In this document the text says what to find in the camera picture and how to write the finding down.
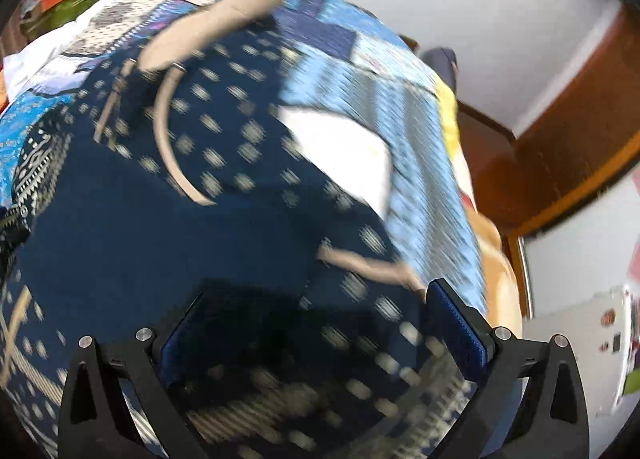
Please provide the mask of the grey bag on floor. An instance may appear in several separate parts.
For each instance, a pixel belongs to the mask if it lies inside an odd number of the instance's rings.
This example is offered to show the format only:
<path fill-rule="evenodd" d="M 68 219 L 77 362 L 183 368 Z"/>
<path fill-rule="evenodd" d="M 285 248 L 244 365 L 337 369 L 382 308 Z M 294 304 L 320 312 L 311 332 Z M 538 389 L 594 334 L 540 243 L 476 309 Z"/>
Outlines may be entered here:
<path fill-rule="evenodd" d="M 433 69 L 439 78 L 444 81 L 451 91 L 457 92 L 458 84 L 458 61 L 456 52 L 449 48 L 433 48 L 424 51 L 420 55 L 420 60 Z"/>

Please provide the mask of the white stickered cabinet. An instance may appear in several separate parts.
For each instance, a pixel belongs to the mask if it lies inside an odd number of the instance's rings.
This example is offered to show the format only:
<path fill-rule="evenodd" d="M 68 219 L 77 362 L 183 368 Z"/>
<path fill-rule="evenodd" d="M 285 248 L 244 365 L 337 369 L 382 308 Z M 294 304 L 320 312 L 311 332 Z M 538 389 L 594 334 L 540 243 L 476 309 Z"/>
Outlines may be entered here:
<path fill-rule="evenodd" d="M 570 341 L 588 410 L 590 450 L 613 442 L 639 401 L 639 289 L 624 285 L 587 302 L 524 321 L 524 337 Z"/>

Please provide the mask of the white pillow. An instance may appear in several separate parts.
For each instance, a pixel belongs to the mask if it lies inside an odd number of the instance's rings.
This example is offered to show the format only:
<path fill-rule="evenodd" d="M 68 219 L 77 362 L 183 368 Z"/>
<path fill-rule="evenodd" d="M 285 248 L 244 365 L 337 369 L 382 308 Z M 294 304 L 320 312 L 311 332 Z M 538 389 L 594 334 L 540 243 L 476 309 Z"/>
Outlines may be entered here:
<path fill-rule="evenodd" d="M 45 64 L 62 53 L 76 36 L 76 23 L 67 23 L 29 43 L 20 52 L 6 56 L 3 60 L 3 78 L 9 102 L 14 102 L 28 81 Z"/>

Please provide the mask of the peach bed sheet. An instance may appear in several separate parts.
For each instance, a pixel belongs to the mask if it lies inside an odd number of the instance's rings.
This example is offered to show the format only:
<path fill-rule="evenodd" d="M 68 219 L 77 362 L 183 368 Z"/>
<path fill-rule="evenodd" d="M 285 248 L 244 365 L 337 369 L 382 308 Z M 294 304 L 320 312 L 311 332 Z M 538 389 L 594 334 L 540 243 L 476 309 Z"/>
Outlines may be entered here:
<path fill-rule="evenodd" d="M 521 338 L 523 317 L 518 283 L 512 265 L 503 252 L 500 233 L 490 219 L 477 211 L 471 172 L 461 146 L 451 149 L 449 156 L 465 213 L 480 249 L 487 302 L 486 319 L 491 327 L 506 327 L 515 337 Z"/>

